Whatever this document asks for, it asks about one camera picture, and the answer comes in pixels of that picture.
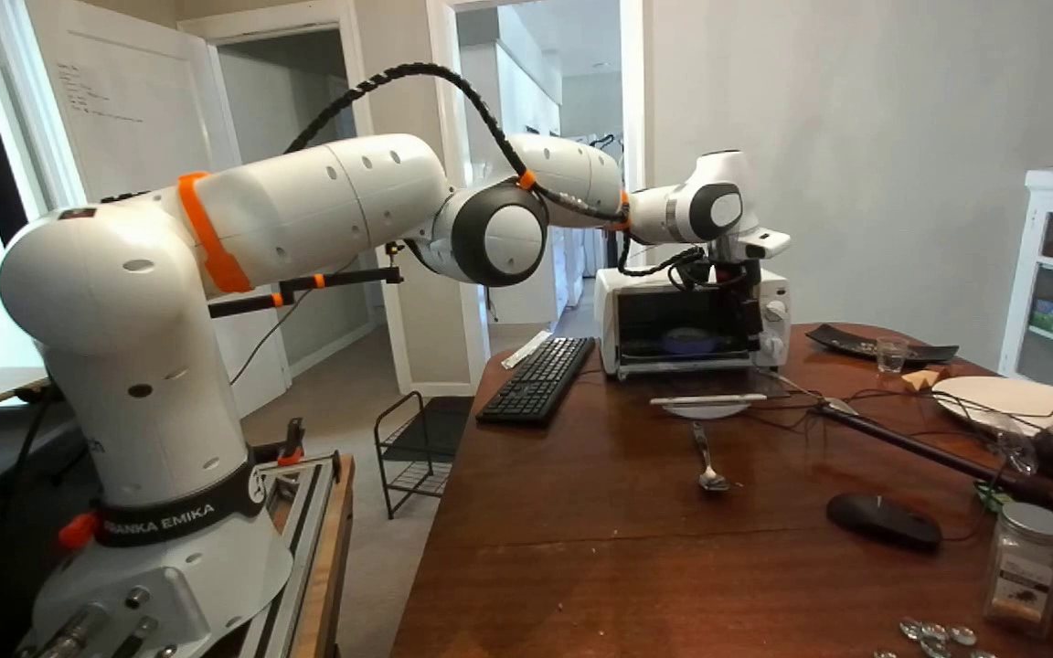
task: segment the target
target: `robotic arm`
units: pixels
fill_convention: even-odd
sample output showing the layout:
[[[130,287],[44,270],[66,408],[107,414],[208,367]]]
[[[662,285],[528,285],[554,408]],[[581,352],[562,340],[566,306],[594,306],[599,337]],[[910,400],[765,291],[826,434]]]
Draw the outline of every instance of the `robotic arm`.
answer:
[[[739,155],[626,200],[599,151],[562,138],[517,151],[542,185],[454,190],[422,138],[376,135],[185,177],[13,241],[0,295],[38,337],[103,478],[97,541],[42,588],[25,646],[63,646],[79,627],[80,646],[111,651],[143,627],[138,655],[200,655],[282,588],[294,554],[252,486],[208,295],[337,270],[387,241],[447,278],[512,285],[539,267],[554,224],[721,241],[723,257],[787,244],[744,213]]]

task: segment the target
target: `chair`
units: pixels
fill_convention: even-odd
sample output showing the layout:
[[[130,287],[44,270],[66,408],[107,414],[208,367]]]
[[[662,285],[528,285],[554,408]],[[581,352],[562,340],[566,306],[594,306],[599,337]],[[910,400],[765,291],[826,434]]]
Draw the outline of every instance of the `chair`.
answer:
[[[426,417],[426,393],[410,392],[399,403],[392,403],[373,425],[387,520],[397,520],[397,512],[410,496],[442,496],[442,491],[433,486],[436,474],[433,434],[422,417]]]

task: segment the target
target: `glass jar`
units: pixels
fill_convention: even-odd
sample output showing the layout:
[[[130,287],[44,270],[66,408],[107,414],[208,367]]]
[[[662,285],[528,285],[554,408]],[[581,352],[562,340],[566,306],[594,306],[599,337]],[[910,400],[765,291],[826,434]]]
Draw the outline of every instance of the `glass jar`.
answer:
[[[1004,506],[994,531],[994,586],[989,623],[1047,635],[1053,618],[1053,512]]]

